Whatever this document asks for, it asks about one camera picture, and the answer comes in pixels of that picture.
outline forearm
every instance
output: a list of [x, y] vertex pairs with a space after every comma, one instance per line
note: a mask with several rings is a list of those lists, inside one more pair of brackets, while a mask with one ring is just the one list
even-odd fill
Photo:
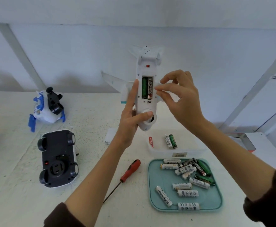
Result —
[[213, 152], [251, 201], [261, 198], [272, 186], [275, 169], [248, 152], [205, 121], [193, 131]]
[[113, 140], [92, 171], [65, 201], [68, 210], [84, 225], [95, 225], [124, 150], [125, 147]]

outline white toy airplane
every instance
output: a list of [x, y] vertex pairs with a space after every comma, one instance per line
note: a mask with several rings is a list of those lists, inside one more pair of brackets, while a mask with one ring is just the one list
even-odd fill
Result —
[[[136, 79], [139, 80], [139, 88], [135, 100], [136, 114], [148, 111], [152, 111], [154, 114], [149, 120], [138, 124], [141, 130], [147, 131], [157, 120], [156, 108], [157, 103], [161, 100], [156, 95], [154, 87], [159, 84], [157, 65], [161, 64], [163, 48], [133, 45], [129, 52], [137, 58]], [[134, 81], [121, 80], [104, 72], [102, 72], [102, 77], [110, 86], [121, 93], [121, 104], [126, 104]]]

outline screwdriver shaft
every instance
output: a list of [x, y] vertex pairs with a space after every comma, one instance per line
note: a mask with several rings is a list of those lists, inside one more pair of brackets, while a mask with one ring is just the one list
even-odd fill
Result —
[[117, 189], [117, 187], [121, 184], [121, 182], [113, 189], [113, 191], [106, 197], [106, 199], [104, 200], [104, 202], [102, 204], [105, 203], [105, 201], [109, 198], [109, 196], [115, 191], [115, 189]]

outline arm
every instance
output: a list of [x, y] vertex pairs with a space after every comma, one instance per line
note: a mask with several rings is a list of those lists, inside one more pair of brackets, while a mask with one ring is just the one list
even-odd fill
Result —
[[152, 112], [135, 115], [132, 108], [137, 91], [138, 81], [135, 80], [114, 139], [92, 171], [65, 201], [70, 213], [85, 226], [95, 225], [120, 157], [132, 143], [137, 123], [146, 121], [153, 115]]
[[[246, 151], [207, 121], [201, 112], [199, 94], [190, 72], [166, 74], [155, 87], [175, 118], [214, 153], [251, 201], [261, 198], [272, 186], [275, 169]], [[170, 91], [179, 96], [174, 102]]]

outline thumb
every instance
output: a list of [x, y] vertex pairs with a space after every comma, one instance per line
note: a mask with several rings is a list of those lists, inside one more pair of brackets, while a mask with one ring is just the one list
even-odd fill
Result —
[[144, 112], [144, 113], [141, 113], [141, 114], [138, 114], [138, 115], [132, 117], [131, 118], [131, 123], [132, 124], [138, 124], [140, 122], [147, 121], [152, 116], [153, 116], [153, 112], [152, 111]]
[[169, 109], [176, 104], [176, 102], [172, 99], [171, 95], [168, 94], [167, 92], [157, 91], [157, 95], [164, 100], [164, 102], [169, 107]]

